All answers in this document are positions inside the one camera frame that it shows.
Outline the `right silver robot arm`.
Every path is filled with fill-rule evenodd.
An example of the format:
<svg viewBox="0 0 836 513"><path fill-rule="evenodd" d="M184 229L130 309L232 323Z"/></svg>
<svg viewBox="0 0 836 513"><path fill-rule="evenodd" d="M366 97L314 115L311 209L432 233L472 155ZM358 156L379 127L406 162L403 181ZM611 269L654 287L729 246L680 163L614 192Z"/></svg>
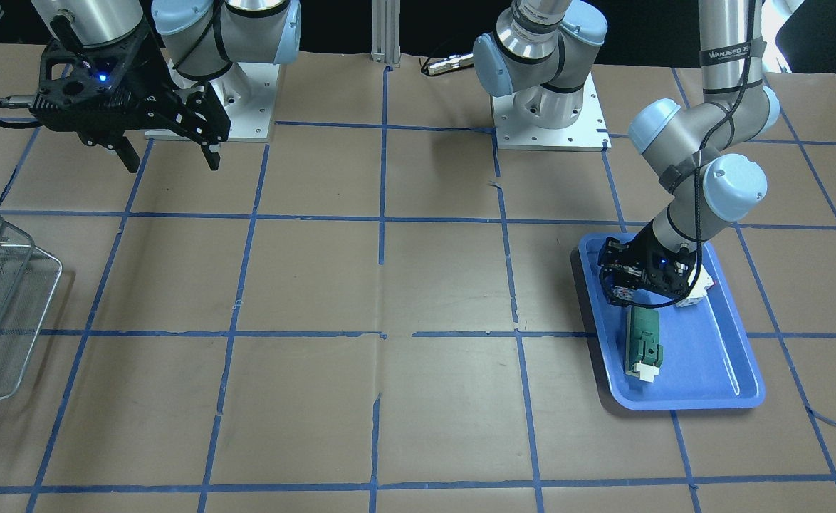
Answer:
<svg viewBox="0 0 836 513"><path fill-rule="evenodd" d="M258 94L245 63L294 62L298 1L36 1L53 38L28 104L49 130L115 153L129 172L140 157L126 133L166 130L196 143L212 171L238 135L239 108Z"/></svg>

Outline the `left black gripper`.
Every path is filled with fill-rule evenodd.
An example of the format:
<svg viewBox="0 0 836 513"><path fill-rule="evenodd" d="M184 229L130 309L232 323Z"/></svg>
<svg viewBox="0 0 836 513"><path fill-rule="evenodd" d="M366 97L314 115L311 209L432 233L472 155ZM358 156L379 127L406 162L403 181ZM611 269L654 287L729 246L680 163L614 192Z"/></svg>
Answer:
<svg viewBox="0 0 836 513"><path fill-rule="evenodd" d="M674 252L653 236L636 236L627 243L608 237L598 252L597 265L598 282L611 305L658 309L678 304L694 291L700 276L701 245L694 252L686 246ZM636 302L634 291L640 289L669 300L660 304Z"/></svg>

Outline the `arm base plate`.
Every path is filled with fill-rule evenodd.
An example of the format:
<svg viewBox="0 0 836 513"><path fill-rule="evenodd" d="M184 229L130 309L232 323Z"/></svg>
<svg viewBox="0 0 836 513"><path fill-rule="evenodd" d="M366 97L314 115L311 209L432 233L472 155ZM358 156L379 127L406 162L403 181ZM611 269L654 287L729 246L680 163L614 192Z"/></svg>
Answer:
<svg viewBox="0 0 836 513"><path fill-rule="evenodd" d="M229 116L229 142L268 142L282 68L272 63L219 64L225 73L209 83Z"/></svg>
<svg viewBox="0 0 836 513"><path fill-rule="evenodd" d="M592 75L571 93L538 85L492 97L491 110L500 149L598 152L611 147Z"/></svg>

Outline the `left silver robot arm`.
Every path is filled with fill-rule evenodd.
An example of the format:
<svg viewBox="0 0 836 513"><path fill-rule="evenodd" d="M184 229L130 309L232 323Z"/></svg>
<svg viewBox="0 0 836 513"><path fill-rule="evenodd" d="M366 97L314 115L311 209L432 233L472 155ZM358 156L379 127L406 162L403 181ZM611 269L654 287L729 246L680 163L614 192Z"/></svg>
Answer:
<svg viewBox="0 0 836 513"><path fill-rule="evenodd" d="M660 98L627 135L671 202L629 242L609 237L598 254L607 301L632 306L637 290L681 304L701 277L702 247L763 200L762 168L728 149L778 120L776 94L763 84L766 43L757 1L701 1L702 101L683 108ZM571 126L584 85L606 40L607 19L584 1L513 1L495 29L474 40L474 70L492 97L513 98L523 120Z"/></svg>

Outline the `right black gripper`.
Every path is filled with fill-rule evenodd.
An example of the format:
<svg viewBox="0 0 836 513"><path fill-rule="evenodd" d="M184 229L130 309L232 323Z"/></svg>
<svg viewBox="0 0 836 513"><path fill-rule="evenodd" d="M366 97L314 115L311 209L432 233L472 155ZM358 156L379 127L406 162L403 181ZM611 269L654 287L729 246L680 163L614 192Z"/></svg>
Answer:
<svg viewBox="0 0 836 513"><path fill-rule="evenodd" d="M92 133L93 139L126 130L171 130L200 146L211 171L219 169L219 144L231 128L212 85L178 90L150 32L81 52L51 39L41 53L30 111L48 129ZM128 172L138 172L141 157L128 137L113 137L108 149Z"/></svg>

